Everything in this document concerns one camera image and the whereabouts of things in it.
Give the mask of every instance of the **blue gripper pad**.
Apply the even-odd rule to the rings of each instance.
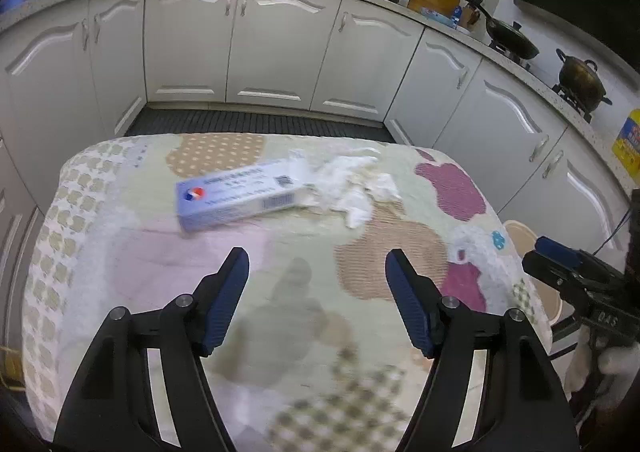
[[[385,273],[386,282],[394,296],[411,343],[420,349],[424,356],[433,358],[434,345],[430,338],[429,318],[422,310],[414,289],[392,252],[386,255]]]
[[[242,250],[207,312],[205,335],[202,339],[202,348],[206,356],[222,345],[248,278],[249,256]]]
[[[540,255],[555,260],[569,269],[575,269],[582,263],[580,254],[577,251],[548,237],[540,237],[536,241],[536,251]]]

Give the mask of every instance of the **black wok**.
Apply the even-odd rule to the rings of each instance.
[[[534,56],[537,56],[540,51],[538,50],[531,40],[523,35],[519,29],[521,27],[517,22],[513,23],[513,27],[497,20],[489,15],[488,11],[481,5],[481,0],[466,0],[469,5],[475,9],[478,9],[484,16],[486,16],[486,32],[496,42],[505,49],[511,51],[516,56],[521,57],[524,60],[530,60]]]

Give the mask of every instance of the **stove burner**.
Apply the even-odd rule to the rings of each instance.
[[[506,47],[504,47],[503,45],[497,43],[495,40],[491,40],[491,43],[489,44],[489,47],[491,47],[494,51],[497,51],[498,53],[502,54],[503,56],[506,56],[512,62],[516,62],[523,69],[529,70],[530,64],[525,62],[525,65],[523,65],[522,58],[520,58],[513,51],[510,51]]]
[[[551,90],[554,91],[558,96],[560,96],[560,98],[564,99],[564,101],[566,101],[569,105],[571,105],[571,107],[575,109],[578,114],[581,114],[583,119],[587,123],[591,123],[591,114],[585,112],[580,100],[574,96],[574,93],[572,93],[569,89],[565,88],[559,83],[556,83],[556,85],[554,85]]]

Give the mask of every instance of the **crumpled tissue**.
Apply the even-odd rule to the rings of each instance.
[[[391,175],[380,171],[378,157],[356,155],[362,152],[380,154],[374,148],[350,151],[352,155],[338,155],[312,173],[305,206],[320,212],[345,212],[347,226],[357,228],[372,218],[374,201],[401,201]]]

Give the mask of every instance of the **kitchen floor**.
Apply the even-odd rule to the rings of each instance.
[[[298,116],[229,110],[161,110],[144,108],[127,136],[194,132],[252,132],[303,136],[353,137],[395,143],[385,127]]]

